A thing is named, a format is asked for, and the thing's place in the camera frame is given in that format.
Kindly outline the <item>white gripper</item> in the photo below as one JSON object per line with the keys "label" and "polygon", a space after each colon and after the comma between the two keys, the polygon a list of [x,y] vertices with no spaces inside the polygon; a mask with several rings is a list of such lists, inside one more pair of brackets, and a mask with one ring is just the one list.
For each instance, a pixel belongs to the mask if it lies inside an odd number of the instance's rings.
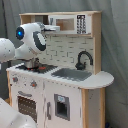
{"label": "white gripper", "polygon": [[60,31],[60,26],[45,25],[41,22],[39,22],[39,26],[40,26],[40,31],[44,31],[44,32],[59,32]]}

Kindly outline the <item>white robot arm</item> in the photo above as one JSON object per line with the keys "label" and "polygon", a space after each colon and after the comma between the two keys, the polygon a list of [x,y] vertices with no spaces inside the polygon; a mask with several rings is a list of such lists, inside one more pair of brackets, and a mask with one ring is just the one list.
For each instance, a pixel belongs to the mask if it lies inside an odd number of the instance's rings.
{"label": "white robot arm", "polygon": [[[56,25],[44,25],[42,22],[26,23],[16,29],[16,38],[23,44],[16,48],[6,38],[0,38],[0,71],[1,64],[10,60],[31,60],[46,49],[43,33],[59,32]],[[37,128],[29,116],[14,110],[0,97],[0,128]]]}

